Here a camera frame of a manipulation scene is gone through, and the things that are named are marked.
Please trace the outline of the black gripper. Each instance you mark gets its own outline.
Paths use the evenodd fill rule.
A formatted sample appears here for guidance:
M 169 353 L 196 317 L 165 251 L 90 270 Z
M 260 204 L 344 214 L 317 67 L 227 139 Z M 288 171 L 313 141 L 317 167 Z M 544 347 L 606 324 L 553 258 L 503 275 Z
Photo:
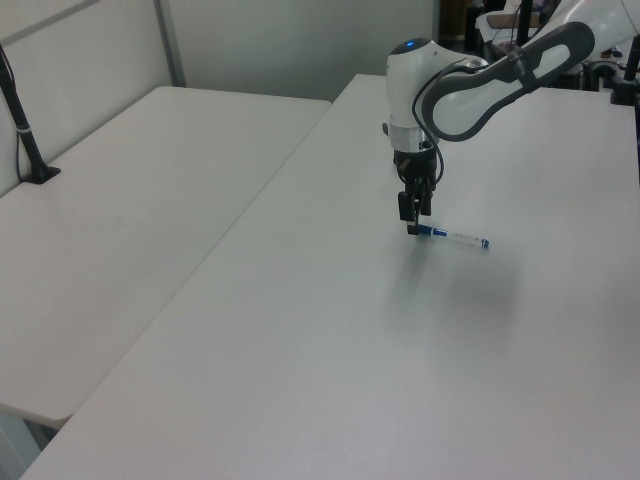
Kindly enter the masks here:
M 433 191 L 441 179 L 441 153 L 435 147 L 420 152 L 394 151 L 393 163 L 404 190 L 398 193 L 399 216 L 406 223 L 407 233 L 419 234 L 419 211 L 432 215 Z M 420 188 L 419 202 L 416 190 Z

